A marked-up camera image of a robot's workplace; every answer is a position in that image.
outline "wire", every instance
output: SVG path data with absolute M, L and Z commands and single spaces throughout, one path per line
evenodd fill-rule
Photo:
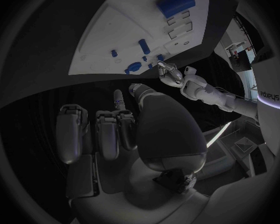
M 225 92 L 231 93 L 231 92 L 225 90 L 225 89 L 222 88 L 222 87 L 214 87 L 214 88 L 220 88 L 220 89 L 218 89 L 218 91 L 225 91 Z M 257 100 L 257 99 L 248 99 L 248 98 L 245 98 L 245 97 L 242 97 L 242 96 L 239 96 L 239 95 L 235 95 L 235 96 L 240 97 L 240 98 L 243 98 L 243 99 L 246 99 L 246 100 Z

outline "light strip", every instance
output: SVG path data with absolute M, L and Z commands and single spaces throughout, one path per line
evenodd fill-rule
M 215 135 L 215 137 L 213 137 L 212 140 L 207 143 L 206 147 L 211 146 L 220 137 L 220 135 L 227 129 L 227 127 L 230 124 L 231 124 L 231 122 L 224 125 L 224 127 Z
M 262 99 L 259 97 L 259 95 L 257 95 L 257 99 L 258 99 L 260 102 L 262 102 L 262 103 L 264 103 L 264 104 L 266 104 L 266 105 L 268 105 L 268 106 L 274 107 L 274 108 L 276 108 L 276 109 L 280 109 L 280 106 L 274 106 L 274 105 L 272 105 L 272 104 L 270 104 L 270 103 L 268 103 L 268 102 L 265 102 L 264 100 L 262 100 Z

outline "robotic hand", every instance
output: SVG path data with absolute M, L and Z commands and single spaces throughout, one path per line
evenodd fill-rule
M 183 96 L 190 100 L 201 100 L 208 105 L 217 105 L 219 109 L 226 112 L 237 112 L 242 115 L 253 118 L 258 123 L 257 103 L 244 99 L 237 99 L 232 93 L 222 93 L 202 77 L 195 75 L 196 69 L 187 66 L 185 77 L 177 70 L 174 64 L 166 64 L 158 61 L 158 70 L 160 80 L 173 87 L 180 88 Z

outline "grate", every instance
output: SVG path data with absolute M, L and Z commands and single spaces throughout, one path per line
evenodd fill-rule
M 252 142 L 247 139 L 247 138 L 242 138 L 239 141 L 235 142 L 235 144 L 243 151 L 246 152 L 248 149 L 250 149 L 253 144 L 251 144 Z

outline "cable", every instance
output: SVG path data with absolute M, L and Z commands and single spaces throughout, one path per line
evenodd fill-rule
M 222 88 L 222 87 L 214 87 L 214 88 L 220 88 L 220 90 L 218 89 L 218 91 L 225 91 L 225 92 L 231 93 L 231 92 L 229 92 L 229 91 L 225 90 L 225 89 L 224 89 L 224 88 Z M 246 99 L 246 100 L 257 100 L 257 99 L 249 99 L 249 98 L 245 98 L 245 97 L 242 97 L 242 96 L 239 96 L 239 95 L 235 95 L 235 96 L 240 97 L 240 98 L 243 98 L 243 99 Z

